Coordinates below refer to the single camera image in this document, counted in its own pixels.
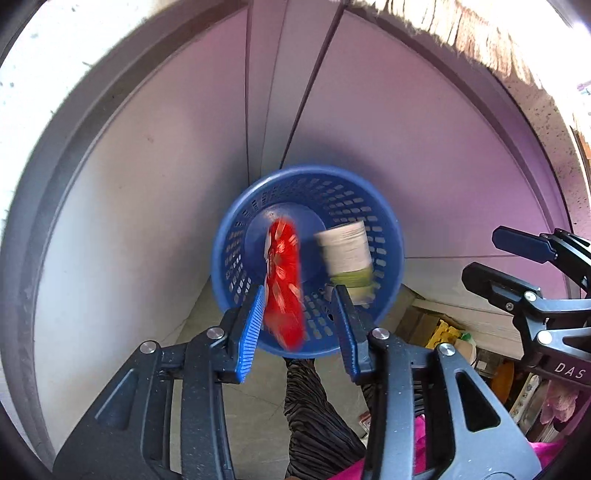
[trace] metal screw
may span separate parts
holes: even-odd
[[[220,327],[211,327],[207,331],[207,337],[211,338],[211,340],[219,340],[224,336],[225,332]]]
[[[552,343],[552,334],[548,330],[542,330],[538,332],[538,341],[543,345],[549,345]]]
[[[456,349],[451,343],[441,343],[439,345],[439,351],[445,356],[452,356],[456,353]]]
[[[139,351],[142,353],[154,353],[157,348],[158,345],[156,345],[156,342],[148,340],[147,342],[144,342],[139,346]]]
[[[390,332],[387,331],[385,328],[374,328],[371,331],[371,334],[374,336],[374,338],[377,338],[378,340],[387,340],[388,338],[390,338]]]

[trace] white wall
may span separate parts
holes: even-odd
[[[248,47],[248,163],[251,183],[261,176],[271,86],[288,3],[289,0],[251,0]]]
[[[113,45],[174,1],[52,0],[24,27],[0,66],[0,242],[21,173],[64,98]],[[0,400],[28,441],[1,365]]]
[[[430,63],[345,12],[295,132],[286,166],[327,163],[373,182],[405,239],[404,283],[427,300],[491,310],[461,284],[480,261],[566,297],[564,277],[495,249],[506,225],[547,232],[540,205],[495,131]]]
[[[88,155],[39,287],[35,370],[56,450],[146,339],[187,317],[212,239],[246,187],[246,11],[148,79]]]
[[[308,79],[338,3],[288,0],[275,61],[260,160],[261,174],[279,168]]]

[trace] tiled floor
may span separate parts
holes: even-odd
[[[399,301],[384,321],[395,329],[414,296],[403,290]],[[217,308],[211,284],[203,289],[195,308],[178,337],[187,342],[205,328],[218,325],[222,313]],[[345,373],[340,355],[316,359],[316,369],[335,409],[358,434],[357,422],[367,408],[361,390]],[[180,388],[175,388],[171,420],[171,466],[180,471],[178,447]],[[290,432],[283,416],[285,362],[282,358],[257,350],[252,371],[241,385],[224,385],[226,425],[236,477],[241,480],[282,480],[288,463]]]

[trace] pink cloth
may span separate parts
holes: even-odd
[[[427,438],[425,434],[425,419],[417,417],[414,420],[414,473],[421,473],[427,468]],[[563,442],[530,443],[538,456],[542,468],[548,465],[562,448]],[[354,463],[349,468],[337,473],[330,480],[359,480],[363,473],[363,460]]]

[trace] blue plastic basket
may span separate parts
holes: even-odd
[[[263,284],[265,237],[272,222],[288,216],[300,237],[301,280],[306,334],[301,351],[285,351],[266,330],[258,345],[289,358],[314,358],[339,350],[329,304],[328,275],[314,234],[363,220],[374,260],[375,299],[363,306],[379,323],[392,306],[400,283],[404,247],[398,220],[368,181],[336,167],[298,166],[278,170],[245,190],[228,210],[217,232],[212,283],[223,312],[241,305],[254,284]]]

